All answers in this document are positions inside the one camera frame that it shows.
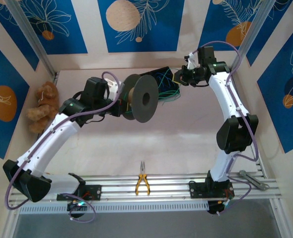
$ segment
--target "brown teddy bear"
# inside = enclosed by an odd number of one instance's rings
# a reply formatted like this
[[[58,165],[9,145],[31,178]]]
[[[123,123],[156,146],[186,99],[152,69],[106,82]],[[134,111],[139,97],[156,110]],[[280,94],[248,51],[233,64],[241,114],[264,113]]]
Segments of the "brown teddy bear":
[[[29,130],[42,133],[51,119],[54,119],[59,109],[58,90],[51,82],[46,82],[36,90],[38,106],[27,110],[27,117],[34,121]]]

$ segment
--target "pliers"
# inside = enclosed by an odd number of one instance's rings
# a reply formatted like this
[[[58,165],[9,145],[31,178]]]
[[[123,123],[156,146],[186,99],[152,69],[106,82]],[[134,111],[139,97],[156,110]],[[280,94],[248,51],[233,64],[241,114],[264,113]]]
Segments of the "pliers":
[[[141,161],[139,180],[138,180],[138,183],[136,185],[136,195],[139,194],[139,186],[140,186],[140,183],[141,183],[142,179],[146,183],[147,194],[150,195],[150,185],[149,185],[149,183],[147,181],[146,165],[145,165],[144,161]]]

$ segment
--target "white surface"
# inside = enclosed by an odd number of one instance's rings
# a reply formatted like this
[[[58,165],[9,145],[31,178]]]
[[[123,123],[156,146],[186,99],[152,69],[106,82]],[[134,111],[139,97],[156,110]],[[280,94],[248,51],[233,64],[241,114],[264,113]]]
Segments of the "white surface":
[[[244,60],[235,79],[246,106],[259,118],[256,136],[268,174],[273,175],[293,216],[293,150],[284,154],[257,80],[293,33],[293,2],[250,68]]]
[[[112,69],[124,81],[133,73],[152,69]],[[100,77],[104,70],[61,71],[58,90],[61,103],[83,90],[86,80]],[[147,174],[206,173],[219,153],[216,133],[223,116],[213,91],[181,87],[181,98],[158,104],[147,123],[106,116],[103,122],[84,125],[69,138],[50,162],[47,171],[55,174],[136,175],[140,162]],[[238,160],[233,172],[256,172],[256,165]]]
[[[90,68],[147,68],[181,66],[184,56],[198,47],[209,0],[185,0],[175,52],[108,53],[97,0],[72,0],[88,54],[50,55],[56,71]],[[235,52],[217,52],[216,57],[229,65]]]
[[[38,65],[35,72],[29,65],[25,57],[22,55],[16,44],[12,41],[5,29],[0,24],[0,50],[21,74],[25,81],[30,85],[30,90],[27,95],[26,102],[23,106],[22,113],[16,124],[16,128],[12,137],[12,142],[6,153],[4,160],[0,159],[0,234],[3,231],[3,226],[8,214],[4,206],[4,195],[8,185],[8,180],[3,172],[2,166],[6,159],[15,160],[21,156],[36,140],[36,136],[28,132],[28,124],[30,121],[26,118],[26,110],[37,105],[34,97],[34,90],[46,80],[51,80],[48,77],[43,65]]]
[[[50,179],[51,188],[48,194],[61,194],[71,193],[73,194],[79,186],[79,181],[71,175],[48,175],[44,174],[44,177]]]
[[[229,166],[236,164],[237,157],[233,156],[237,154],[238,151],[231,152],[226,154],[223,150],[220,151],[216,158],[216,162],[211,169],[212,179],[217,182],[226,181],[228,178],[227,169]]]

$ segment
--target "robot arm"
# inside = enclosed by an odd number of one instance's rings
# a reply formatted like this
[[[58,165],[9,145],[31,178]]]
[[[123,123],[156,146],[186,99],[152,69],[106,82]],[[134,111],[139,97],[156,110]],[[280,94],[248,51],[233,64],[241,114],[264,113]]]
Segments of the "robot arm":
[[[225,62],[217,62],[213,47],[198,48],[197,53],[200,66],[195,65],[195,56],[190,53],[185,57],[187,66],[182,66],[174,74],[173,81],[193,87],[198,87],[198,83],[205,81],[218,99],[224,117],[224,123],[217,132],[220,153],[205,182],[196,184],[199,192],[195,198],[223,197],[223,191],[232,186],[228,172],[236,157],[252,143],[243,117],[248,121],[253,134],[257,129],[258,118],[250,115],[243,106],[229,76],[228,66]]]
[[[81,195],[84,181],[75,174],[49,175],[44,171],[51,159],[59,151],[68,138],[76,134],[80,128],[93,118],[93,114],[74,117],[70,116],[101,109],[116,100],[116,95],[122,91],[123,84],[92,77],[87,80],[84,91],[77,93],[73,98],[66,100],[60,108],[51,125],[34,143],[34,145],[16,162],[7,160],[3,170],[11,181],[15,173],[21,169],[13,186],[33,202],[40,201],[49,193],[71,193]],[[98,115],[111,114],[119,117],[126,111],[128,103],[120,99],[106,111]]]

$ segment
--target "metal bracket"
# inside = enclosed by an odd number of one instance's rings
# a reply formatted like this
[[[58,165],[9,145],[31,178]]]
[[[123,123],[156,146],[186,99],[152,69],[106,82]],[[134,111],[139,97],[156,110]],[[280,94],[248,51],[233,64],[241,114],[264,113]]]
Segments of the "metal bracket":
[[[46,71],[52,76],[55,77],[54,68],[47,57],[47,53],[41,44],[39,38],[37,37],[33,27],[29,23],[23,9],[21,8],[19,2],[17,0],[4,0],[6,3],[6,7],[9,12],[12,14],[14,20],[16,21],[18,27],[21,29],[24,34],[26,40],[32,47],[33,51],[39,58],[39,60],[43,63]]]
[[[86,201],[100,201],[101,197],[101,185],[85,185],[83,187],[84,194],[81,195],[82,199]],[[71,201],[74,200],[66,195],[57,194],[57,201]]]
[[[239,174],[262,191],[265,191],[270,188],[270,186],[268,184],[263,183],[263,182],[257,180],[256,178],[250,176],[249,174],[247,174],[247,172],[245,170],[239,171]]]

